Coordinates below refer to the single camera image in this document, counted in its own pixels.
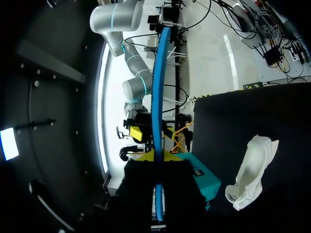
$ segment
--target wires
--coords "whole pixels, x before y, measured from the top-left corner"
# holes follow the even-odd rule
[[[195,26],[198,25],[199,23],[201,23],[201,22],[208,16],[208,14],[209,14],[209,12],[210,12],[211,6],[212,6],[212,0],[209,0],[209,7],[208,7],[208,11],[207,11],[207,13],[205,14],[205,16],[204,16],[199,22],[193,24],[193,25],[190,26],[190,27],[182,28],[181,30],[186,31],[186,30],[188,30],[188,29],[190,29],[190,28],[195,27]]]
[[[135,35],[135,36],[131,36],[131,37],[129,37],[129,38],[126,38],[124,41],[126,42],[127,40],[132,39],[132,38],[141,37],[141,36],[148,36],[148,35],[157,35],[157,33],[145,34],[145,35]]]
[[[227,19],[229,25],[231,26],[231,28],[233,29],[233,31],[234,31],[236,34],[239,35],[239,37],[241,37],[241,38],[243,38],[243,39],[246,39],[246,40],[251,40],[251,39],[255,38],[255,36],[257,35],[257,23],[255,23],[254,35],[252,35],[251,37],[244,37],[244,36],[241,36],[241,35],[236,31],[236,29],[233,28],[232,24],[230,23],[230,21],[229,21],[229,19],[228,19],[227,14],[225,13],[224,8],[223,8],[222,6],[221,6],[221,8],[222,8],[222,10],[223,10],[223,13],[224,13],[224,15],[225,15],[225,17],[226,17],[226,19]]]
[[[293,78],[292,80],[290,80],[289,83],[291,83],[292,81],[297,80],[297,79],[303,79],[306,83],[308,82],[306,79],[304,79],[302,77],[297,77],[297,78]]]
[[[151,50],[151,52],[153,52],[154,55],[156,56],[156,52],[154,51],[154,49],[151,48],[151,47],[149,47],[149,46],[147,46],[147,45],[135,44],[135,43],[130,43],[130,42],[127,42],[127,43],[129,43],[129,44],[131,44],[131,45],[134,45],[134,46],[137,45],[137,46],[144,46],[144,47],[146,47],[146,48],[149,48],[149,49]]]
[[[208,10],[207,10],[207,13],[205,14],[205,16],[199,21],[199,22],[197,22],[197,23],[195,23],[195,24],[193,24],[193,25],[191,25],[191,26],[189,26],[189,27],[186,27],[186,28],[181,28],[180,30],[179,30],[179,34],[178,34],[178,38],[179,38],[179,41],[180,40],[182,40],[182,41],[184,41],[183,39],[182,39],[182,35],[185,33],[185,32],[187,32],[190,28],[193,28],[193,27],[195,27],[196,25],[198,25],[199,23],[201,23],[207,16],[208,16],[208,14],[209,14],[209,12],[210,12],[210,8],[211,8],[211,6],[212,6],[212,0],[209,0],[209,8],[208,8]]]
[[[181,105],[179,105],[178,108],[184,106],[184,105],[187,103],[188,94],[187,94],[187,92],[186,92],[183,88],[181,88],[181,87],[179,87],[179,86],[175,86],[175,85],[168,85],[168,84],[164,84],[164,86],[172,86],[172,87],[175,87],[175,88],[179,88],[180,90],[182,90],[182,91],[186,94],[186,99],[185,99],[185,101],[184,101]],[[165,111],[163,111],[162,113],[167,113],[167,112],[170,112],[170,111],[173,111],[173,110],[176,110],[176,108],[172,108],[172,109],[169,109],[169,110],[165,110]]]

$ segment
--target white fabric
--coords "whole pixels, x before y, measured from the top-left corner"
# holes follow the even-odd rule
[[[268,137],[254,136],[247,144],[244,160],[236,177],[235,185],[228,185],[225,196],[236,210],[252,203],[262,192],[261,178],[272,162],[278,141]]]

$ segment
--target black cable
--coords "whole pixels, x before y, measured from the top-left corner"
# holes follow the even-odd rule
[[[280,83],[271,83],[271,82],[268,82],[268,84],[265,84],[264,86],[266,86],[266,85],[270,85],[270,84],[282,85],[282,84],[280,84]]]
[[[223,8],[222,6],[221,6],[221,9],[223,10],[223,13],[224,13],[224,15],[225,15],[225,17],[226,17],[226,19],[227,19],[229,25],[233,28],[232,24],[230,23],[230,21],[229,21],[229,19],[228,19],[228,17],[227,17],[227,14],[225,13],[224,8]],[[239,37],[241,37],[241,38],[243,38],[243,39],[246,39],[246,40],[251,40],[251,39],[253,39],[253,38],[256,36],[256,34],[257,34],[257,30],[256,30],[256,31],[254,31],[254,35],[253,35],[252,37],[246,38],[246,37],[241,36],[235,29],[233,29],[233,31],[234,31],[236,34],[238,34]]]
[[[131,45],[138,45],[138,46],[144,46],[144,47],[146,47],[146,48],[149,48],[149,49],[151,50],[151,52],[153,52],[154,55],[156,56],[156,51],[154,51],[153,48],[151,48],[151,47],[149,47],[149,46],[147,46],[147,45],[135,44],[135,43],[130,43],[130,42],[128,42],[128,43],[131,44]]]
[[[193,27],[195,27],[196,25],[198,25],[199,23],[201,23],[201,22],[208,16],[208,14],[209,14],[209,12],[210,12],[211,6],[212,6],[212,0],[209,0],[209,8],[208,8],[208,11],[207,11],[207,13],[205,14],[205,16],[204,16],[199,22],[197,22],[197,23],[195,23],[195,24],[193,24],[193,25],[191,25],[191,26],[189,26],[189,27],[180,29],[180,30],[179,30],[179,37],[181,37],[182,34],[183,34],[184,32],[186,32],[186,31],[188,31],[190,28],[193,28]]]
[[[175,87],[175,88],[179,88],[180,90],[182,90],[182,91],[186,94],[186,100],[185,100],[181,105],[179,105],[178,108],[182,107],[183,105],[185,105],[185,104],[187,103],[188,94],[187,94],[187,92],[186,92],[183,88],[181,88],[181,87],[179,87],[179,86],[175,86],[175,85],[168,85],[168,84],[164,84],[164,86],[173,86],[173,87]],[[172,108],[172,109],[169,109],[169,110],[165,110],[165,111],[163,111],[162,113],[167,113],[167,112],[170,112],[170,111],[173,111],[173,110],[176,110],[176,108]]]
[[[144,35],[135,35],[131,36],[129,38],[126,38],[124,41],[126,42],[128,39],[136,38],[136,37],[141,37],[141,36],[148,36],[148,35],[157,35],[158,33],[152,33],[152,34],[144,34]]]
[[[302,77],[297,77],[297,78],[293,78],[292,80],[290,80],[289,83],[291,83],[292,81],[297,80],[297,79],[303,79],[306,83],[308,82],[306,79],[304,79]]]
[[[221,21],[225,26],[227,26],[227,27],[229,27],[229,28],[231,28],[231,29],[234,29],[234,28],[232,28],[231,26],[229,26],[228,24],[225,24],[214,12],[212,12],[212,11],[210,11],[216,18],[218,18],[218,20],[219,21]]]

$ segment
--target white robotic arm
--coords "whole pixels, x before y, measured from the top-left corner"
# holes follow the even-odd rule
[[[90,17],[90,27],[93,32],[102,35],[109,44],[113,56],[124,53],[122,32],[137,30],[142,16],[144,0],[125,0],[96,7]]]
[[[125,62],[134,78],[122,85],[126,98],[125,114],[129,115],[128,105],[141,105],[145,95],[151,93],[152,73],[137,52],[133,41],[124,42],[123,31],[135,31],[141,21],[144,0],[125,0],[96,7],[90,17],[93,32],[102,35],[113,56],[125,53]]]

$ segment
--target teal box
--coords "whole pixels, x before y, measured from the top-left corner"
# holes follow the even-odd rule
[[[198,160],[192,153],[177,154],[183,160],[188,160],[193,166],[193,176],[201,194],[206,198],[206,210],[210,207],[210,201],[213,200],[218,192],[221,181]]]

